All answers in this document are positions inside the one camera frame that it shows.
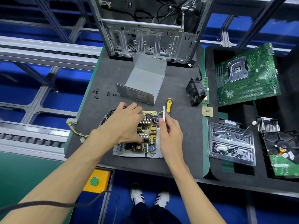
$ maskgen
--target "leg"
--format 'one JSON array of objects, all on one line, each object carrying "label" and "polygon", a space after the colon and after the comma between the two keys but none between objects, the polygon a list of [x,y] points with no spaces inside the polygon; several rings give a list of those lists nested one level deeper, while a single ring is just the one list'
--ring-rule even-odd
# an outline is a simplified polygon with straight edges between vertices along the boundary
[{"label": "leg", "polygon": [[163,187],[155,200],[154,206],[150,209],[150,219],[154,224],[180,224],[180,220],[170,211],[165,209],[170,200],[171,188],[166,185]]},{"label": "leg", "polygon": [[145,204],[142,190],[137,183],[133,183],[130,190],[133,208],[128,218],[124,219],[121,224],[148,224],[149,209]]}]

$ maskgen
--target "yellow box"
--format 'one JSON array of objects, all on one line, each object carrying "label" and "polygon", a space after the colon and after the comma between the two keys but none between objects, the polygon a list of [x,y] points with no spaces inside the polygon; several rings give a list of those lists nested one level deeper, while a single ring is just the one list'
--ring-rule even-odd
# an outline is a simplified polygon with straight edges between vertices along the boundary
[{"label": "yellow box", "polygon": [[102,191],[107,190],[109,177],[109,170],[95,169],[84,186],[83,191],[101,193]]}]

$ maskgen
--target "black foam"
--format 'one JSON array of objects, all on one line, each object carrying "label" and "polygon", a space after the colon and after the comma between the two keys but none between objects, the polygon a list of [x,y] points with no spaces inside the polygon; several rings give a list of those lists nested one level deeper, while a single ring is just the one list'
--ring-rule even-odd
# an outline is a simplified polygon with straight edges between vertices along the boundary
[{"label": "black foam", "polygon": [[[214,113],[214,116],[212,118],[208,118],[209,123],[219,122],[215,65],[221,63],[222,61],[228,60],[235,55],[239,55],[245,51],[246,50],[243,49],[233,49],[215,46],[209,46],[205,49],[206,75],[209,78],[210,92],[209,106],[213,107]],[[246,102],[220,107],[219,111],[228,113],[228,118],[230,120],[242,123],[242,128],[246,128],[248,125],[250,125],[256,117],[253,102]],[[267,176],[259,132],[256,127],[252,127],[251,130],[254,132],[254,146],[256,151],[256,166],[252,167],[254,176],[242,173],[232,173],[223,171],[222,160],[215,158],[210,158],[210,170],[212,174],[220,181],[298,193],[299,182],[274,179]]]},{"label": "black foam", "polygon": [[[106,51],[103,53],[92,85],[89,91],[86,91],[88,95],[76,125],[77,132],[89,134],[91,130],[99,126],[100,121],[109,110],[118,106],[119,102],[124,101],[127,104],[134,102],[119,95],[112,96],[112,94],[117,93],[115,83],[125,85],[133,67],[133,62],[113,60],[108,57]],[[198,75],[198,68],[167,66],[155,106],[145,105],[140,102],[137,102],[137,104],[142,106],[143,110],[162,111],[162,106],[166,105],[167,98],[173,99],[170,115],[179,121],[184,134],[183,155],[185,163],[194,178],[202,179],[202,106],[191,107],[185,90],[191,77]],[[98,99],[95,99],[92,93],[96,88],[99,88]],[[80,138],[72,134],[65,158],[69,158],[80,145]],[[119,157],[112,155],[112,150],[109,150],[99,163],[115,168],[128,168],[138,172],[151,172],[157,175],[171,174],[164,159]]]}]

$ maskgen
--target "white sneaker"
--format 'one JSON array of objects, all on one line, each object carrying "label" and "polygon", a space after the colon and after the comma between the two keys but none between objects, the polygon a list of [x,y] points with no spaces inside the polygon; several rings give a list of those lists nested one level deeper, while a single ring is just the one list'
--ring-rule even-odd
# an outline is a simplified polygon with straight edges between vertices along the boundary
[{"label": "white sneaker", "polygon": [[141,190],[140,186],[138,185],[138,183],[132,184],[131,189],[130,189],[130,195],[131,195],[131,199],[132,199],[134,205],[136,205],[138,203],[145,204],[142,190]]},{"label": "white sneaker", "polygon": [[154,205],[159,205],[160,207],[165,208],[168,204],[171,196],[171,188],[169,185],[165,185],[162,188],[162,191],[158,194]]}]

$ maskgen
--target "motherboard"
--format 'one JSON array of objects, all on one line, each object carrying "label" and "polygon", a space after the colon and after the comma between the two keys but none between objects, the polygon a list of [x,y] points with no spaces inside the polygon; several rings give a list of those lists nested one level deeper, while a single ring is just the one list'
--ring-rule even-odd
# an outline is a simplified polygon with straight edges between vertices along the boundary
[{"label": "motherboard", "polygon": [[280,95],[271,43],[215,66],[218,106]]},{"label": "motherboard", "polygon": [[158,113],[157,111],[142,111],[142,113],[146,118],[140,121],[136,128],[136,133],[144,140],[144,142],[140,144],[117,144],[113,149],[114,155],[153,158],[163,157],[157,142],[157,136],[159,136],[159,131],[157,131],[157,129],[159,130]]}]

